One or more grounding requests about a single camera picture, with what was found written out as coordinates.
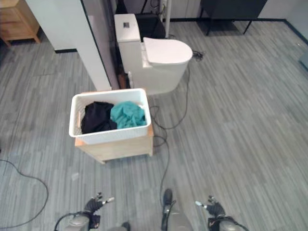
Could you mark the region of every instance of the toilet tank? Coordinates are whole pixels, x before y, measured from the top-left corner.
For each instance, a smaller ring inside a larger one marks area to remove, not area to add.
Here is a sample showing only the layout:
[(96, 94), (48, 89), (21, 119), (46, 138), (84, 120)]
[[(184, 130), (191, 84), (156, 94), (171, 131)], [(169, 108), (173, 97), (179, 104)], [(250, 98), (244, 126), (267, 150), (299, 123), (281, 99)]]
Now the toilet tank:
[(135, 15), (115, 14), (115, 30), (124, 70), (133, 74), (142, 68), (141, 39)]

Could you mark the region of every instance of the cable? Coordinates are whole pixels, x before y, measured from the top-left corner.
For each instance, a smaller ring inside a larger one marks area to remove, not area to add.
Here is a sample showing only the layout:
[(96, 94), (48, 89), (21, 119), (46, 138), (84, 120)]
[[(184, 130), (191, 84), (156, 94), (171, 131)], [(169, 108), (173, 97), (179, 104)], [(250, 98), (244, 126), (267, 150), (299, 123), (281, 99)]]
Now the cable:
[(165, 11), (165, 5), (163, 4), (163, 9), (162, 9), (162, 11), (161, 12), (156, 12), (156, 15), (157, 16), (160, 16), (164, 11)]
[(158, 1), (157, 1), (157, 5), (156, 5), (156, 6), (153, 6), (152, 1), (153, 1), (153, 0), (150, 0), (150, 6), (151, 6), (152, 8), (155, 9), (156, 7), (159, 7), (159, 2), (158, 2)]
[(156, 115), (157, 115), (158, 111), (160, 110), (160, 107), (157, 106), (157, 105), (154, 105), (154, 106), (151, 106), (151, 107), (150, 107), (150, 109), (151, 109), (151, 108), (154, 108), (154, 107), (157, 108), (157, 111), (156, 111), (156, 113), (155, 113), (155, 116), (152, 116), (152, 115), (151, 115), (151, 117), (152, 117), (153, 121), (155, 122), (155, 124), (156, 124), (157, 126), (159, 126), (161, 129), (163, 129), (163, 130), (175, 129), (178, 125), (180, 125), (180, 123), (181, 123), (181, 122), (183, 121), (183, 119), (186, 117), (187, 108), (188, 108), (188, 92), (189, 92), (189, 82), (190, 82), (190, 79), (191, 79), (191, 70), (190, 70), (190, 67), (189, 67), (189, 65), (188, 65), (188, 80), (187, 80), (187, 83), (186, 83), (186, 103), (185, 103), (185, 111), (184, 111), (184, 115), (182, 116), (181, 119), (179, 119), (179, 121), (178, 121), (177, 124), (175, 124), (175, 125), (173, 125), (173, 126), (171, 126), (171, 127), (168, 127), (168, 128), (166, 128), (166, 127), (160, 125), (160, 124), (157, 122), (157, 120), (156, 120)]
[[(171, 39), (171, 37), (174, 38), (174, 39), (177, 38), (175, 35), (169, 34), (169, 38), (170, 39)], [(200, 61), (203, 60), (203, 55), (204, 55), (203, 51), (195, 51), (195, 50), (193, 50), (192, 54), (193, 54), (192, 56), (196, 59), (197, 62), (200, 62)]]
[(168, 227), (168, 221), (169, 221), (169, 215), (170, 215), (170, 213), (171, 213), (171, 209), (172, 209), (173, 205), (174, 205), (176, 202), (177, 202), (177, 201), (174, 200), (174, 201), (172, 201), (172, 203), (171, 203), (171, 205), (170, 205), (169, 212), (168, 212), (167, 217), (166, 217), (166, 219), (167, 219), (167, 227)]
[(77, 212), (77, 213), (67, 213), (67, 214), (63, 215), (62, 217), (60, 217), (60, 218), (58, 219), (56, 225), (54, 226), (54, 230), (53, 230), (53, 231), (58, 231), (58, 230), (57, 230), (57, 226), (59, 225), (60, 221), (61, 221), (63, 218), (68, 217), (68, 216), (74, 216), (74, 217), (75, 217), (76, 215), (78, 215), (78, 214), (80, 214), (80, 213), (81, 213), (81, 212)]
[(169, 163), (170, 163), (170, 149), (169, 149), (169, 144), (167, 142), (167, 140), (162, 137), (162, 136), (157, 136), (157, 135), (154, 135), (154, 137), (158, 137), (158, 138), (161, 138), (164, 142), (163, 144), (165, 143), (166, 146), (167, 146), (167, 150), (168, 150), (168, 157), (167, 157), (167, 164), (166, 164), (166, 167), (165, 167), (165, 171), (164, 171), (164, 174), (163, 174), (163, 177), (162, 177), (162, 180), (160, 181), (160, 187), (159, 187), (159, 201), (160, 201), (160, 205), (162, 207), (164, 207), (164, 203), (162, 202), (162, 191), (163, 191), (163, 183), (164, 183), (164, 179), (166, 177), (166, 174), (167, 174), (167, 171), (168, 171), (168, 167), (169, 167)]
[(39, 216), (39, 214), (41, 214), (41, 212), (42, 212), (43, 209), (45, 208), (45, 206), (46, 206), (46, 204), (47, 204), (47, 201), (48, 201), (48, 197), (49, 197), (49, 190), (48, 190), (48, 188), (47, 188), (47, 185), (46, 185), (41, 179), (39, 179), (39, 178), (37, 178), (37, 177), (32, 177), (32, 176), (23, 174), (22, 172), (20, 172), (20, 171), (18, 170), (18, 168), (17, 168), (12, 162), (10, 162), (10, 161), (8, 161), (8, 160), (2, 160), (2, 159), (0, 159), (0, 161), (6, 162), (6, 163), (12, 165), (12, 166), (16, 169), (16, 171), (18, 172), (19, 175), (21, 175), (21, 176), (23, 176), (23, 177), (27, 177), (27, 178), (31, 178), (31, 179), (38, 180), (39, 182), (41, 182), (41, 183), (44, 185), (44, 187), (45, 187), (45, 189), (46, 189), (46, 199), (45, 199), (45, 202), (44, 202), (44, 204), (43, 204), (43, 207), (40, 209), (40, 211), (39, 211), (33, 218), (31, 218), (30, 220), (28, 220), (28, 221), (26, 221), (26, 222), (24, 222), (24, 223), (18, 224), (18, 225), (7, 226), (7, 227), (0, 227), (0, 230), (3, 230), (3, 229), (11, 229), (11, 228), (16, 228), (16, 227), (20, 227), (20, 226), (26, 225), (26, 224), (30, 223), (31, 221), (33, 221), (35, 218), (37, 218), (37, 217)]
[(163, 139), (163, 142), (161, 142), (160, 144), (153, 145), (153, 147), (160, 147), (160, 146), (162, 146), (162, 145), (166, 142), (166, 140), (167, 140), (167, 138), (168, 138), (168, 134), (167, 134), (166, 130), (163, 130), (163, 131), (164, 131), (165, 134), (166, 134), (165, 137), (157, 136), (157, 135), (154, 136), (154, 137), (158, 137), (158, 138)]
[(142, 9), (141, 9), (141, 12), (140, 12), (140, 13), (143, 13), (144, 8), (145, 8), (145, 5), (146, 5), (147, 2), (148, 2), (148, 0), (144, 0), (144, 3), (143, 3), (143, 6), (142, 6)]
[(241, 228), (243, 228), (245, 231), (249, 231), (249, 229), (247, 227), (245, 227), (244, 225), (238, 223), (236, 220), (234, 220), (233, 217), (222, 217), (222, 218), (219, 218), (217, 220), (214, 221), (217, 222), (217, 221), (230, 221), (232, 222), (234, 225), (237, 225), (237, 226), (240, 226)]
[(197, 62), (200, 62), (203, 60), (203, 55), (204, 52), (203, 51), (194, 51), (192, 52), (192, 56), (197, 60)]

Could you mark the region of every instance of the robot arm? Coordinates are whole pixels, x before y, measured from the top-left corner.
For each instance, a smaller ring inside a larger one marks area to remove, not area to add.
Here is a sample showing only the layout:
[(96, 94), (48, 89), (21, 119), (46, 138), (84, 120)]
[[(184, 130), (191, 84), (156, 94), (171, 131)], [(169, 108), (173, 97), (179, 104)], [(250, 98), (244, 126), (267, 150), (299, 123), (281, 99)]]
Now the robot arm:
[(90, 229), (97, 229), (100, 225), (101, 216), (94, 215), (94, 213), (103, 207), (106, 203), (114, 201), (114, 197), (109, 198), (106, 201), (101, 201), (101, 193), (98, 193), (96, 197), (91, 198), (83, 211), (78, 213), (70, 213), (61, 217), (54, 230), (57, 231), (57, 226), (62, 218), (74, 215), (74, 218), (70, 220), (69, 225), (64, 229), (64, 231), (88, 231)]
[(196, 205), (205, 208), (213, 218), (208, 219), (208, 228), (210, 231), (249, 231), (244, 225), (239, 224), (234, 218), (226, 216), (222, 205), (213, 197), (209, 196), (208, 205), (196, 201)]

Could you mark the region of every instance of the wall baseboard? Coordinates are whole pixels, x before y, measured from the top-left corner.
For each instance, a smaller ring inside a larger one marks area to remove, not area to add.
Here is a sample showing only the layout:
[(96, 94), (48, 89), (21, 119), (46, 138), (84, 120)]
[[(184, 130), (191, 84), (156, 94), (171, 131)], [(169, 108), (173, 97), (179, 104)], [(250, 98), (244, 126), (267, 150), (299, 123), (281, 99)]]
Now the wall baseboard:
[[(205, 18), (170, 18), (171, 22), (200, 22), (200, 21), (209, 21), (209, 17)], [(218, 21), (261, 21), (261, 22), (284, 22), (285, 19), (282, 18), (255, 18), (255, 19), (215, 19)]]
[(286, 19), (284, 20), (284, 23), (288, 25), (288, 27), (297, 35), (301, 40), (303, 40), (304, 43), (308, 45), (308, 39), (305, 38), (291, 23), (289, 23)]
[(60, 53), (71, 53), (71, 52), (77, 52), (77, 49), (63, 49), (63, 50), (54, 50), (56, 54)]
[[(210, 18), (171, 18), (171, 22), (200, 22), (200, 21), (209, 21)], [(228, 19), (228, 21), (249, 21), (250, 19)], [(302, 39), (308, 45), (308, 39), (305, 38), (291, 23), (289, 23), (286, 19), (283, 18), (257, 18), (251, 19), (252, 21), (256, 22), (284, 22), (286, 23), (289, 28)]]

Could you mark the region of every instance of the black furniture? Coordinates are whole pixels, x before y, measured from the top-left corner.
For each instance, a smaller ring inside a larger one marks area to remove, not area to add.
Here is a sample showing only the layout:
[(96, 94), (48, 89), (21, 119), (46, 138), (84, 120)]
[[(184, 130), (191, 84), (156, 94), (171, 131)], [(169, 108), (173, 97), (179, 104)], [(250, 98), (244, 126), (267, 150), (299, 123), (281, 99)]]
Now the black furniture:
[(258, 18), (267, 0), (201, 0), (201, 14), (205, 11), (210, 18), (209, 34), (214, 20), (249, 21), (244, 34), (252, 20)]
[(135, 14), (135, 16), (139, 27), (139, 32), (142, 42), (143, 42), (143, 37), (148, 37), (153, 39), (165, 38), (166, 31), (164, 25), (156, 14), (139, 13)]

